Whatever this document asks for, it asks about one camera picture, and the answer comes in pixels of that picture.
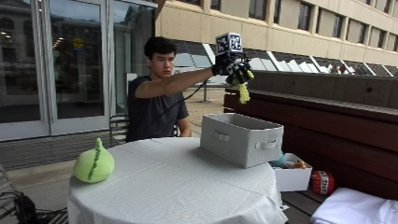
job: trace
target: round table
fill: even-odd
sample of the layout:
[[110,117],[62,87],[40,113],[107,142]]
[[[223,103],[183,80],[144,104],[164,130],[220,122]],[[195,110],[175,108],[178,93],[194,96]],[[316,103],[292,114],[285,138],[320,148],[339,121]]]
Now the round table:
[[111,177],[70,181],[68,223],[285,223],[269,163],[241,168],[199,138],[158,138],[110,149]]

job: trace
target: storage bin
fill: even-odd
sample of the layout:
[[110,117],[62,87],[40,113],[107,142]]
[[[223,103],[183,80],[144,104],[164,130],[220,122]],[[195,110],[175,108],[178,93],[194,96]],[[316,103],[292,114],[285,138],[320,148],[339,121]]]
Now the storage bin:
[[279,160],[284,126],[235,113],[203,116],[200,146],[243,167]]

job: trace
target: green plush toy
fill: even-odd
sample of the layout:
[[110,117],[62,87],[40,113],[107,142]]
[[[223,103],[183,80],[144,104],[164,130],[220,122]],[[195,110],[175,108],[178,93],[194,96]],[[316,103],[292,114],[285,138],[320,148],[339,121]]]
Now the green plush toy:
[[103,147],[102,139],[98,138],[96,148],[79,156],[74,166],[74,174],[82,181],[96,183],[111,176],[114,169],[114,157]]

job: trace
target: window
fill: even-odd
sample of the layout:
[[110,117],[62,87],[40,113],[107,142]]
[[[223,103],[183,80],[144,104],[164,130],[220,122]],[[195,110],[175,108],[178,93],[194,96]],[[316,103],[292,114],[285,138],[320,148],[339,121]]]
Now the window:
[[317,34],[320,33],[321,17],[323,17],[323,9],[320,8],[320,11],[319,11],[319,18],[316,19],[316,29],[315,29],[315,32],[316,32]]
[[344,21],[344,17],[336,15],[336,17],[335,17],[335,26],[333,26],[333,34],[332,34],[333,37],[340,38],[340,36],[341,36],[343,21]]
[[360,44],[365,44],[365,34],[367,34],[367,30],[368,30],[368,25],[361,23],[361,27],[360,27],[360,38],[359,38],[359,43]]
[[265,21],[265,0],[251,0],[249,17]]
[[299,26],[300,30],[309,30],[311,28],[311,17],[312,17],[312,6],[301,3],[300,14],[299,14]]
[[200,6],[200,0],[180,0],[180,1]]
[[280,20],[281,1],[283,0],[275,0],[275,23],[279,23],[279,20]]
[[387,31],[381,31],[381,34],[379,36],[379,45],[377,45],[377,48],[383,48],[384,47],[385,36],[387,36]]
[[396,36],[396,42],[394,42],[394,51],[398,50],[398,35]]
[[388,0],[387,5],[385,5],[385,12],[389,13],[389,5],[391,5],[391,0]]
[[220,10],[221,9],[221,1],[220,0],[212,0],[211,8],[215,9],[215,10]]

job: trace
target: man's hand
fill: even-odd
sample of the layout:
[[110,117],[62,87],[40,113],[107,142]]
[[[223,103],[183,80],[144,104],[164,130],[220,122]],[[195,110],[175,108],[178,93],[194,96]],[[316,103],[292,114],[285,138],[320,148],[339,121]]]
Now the man's hand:
[[212,72],[213,76],[221,75],[221,76],[229,76],[232,75],[229,73],[229,69],[232,65],[235,64],[236,57],[231,56],[228,52],[224,52],[219,56],[216,56],[216,63],[212,66]]
[[252,67],[248,62],[235,63],[232,66],[232,75],[227,77],[227,83],[233,87],[247,83],[255,78]]

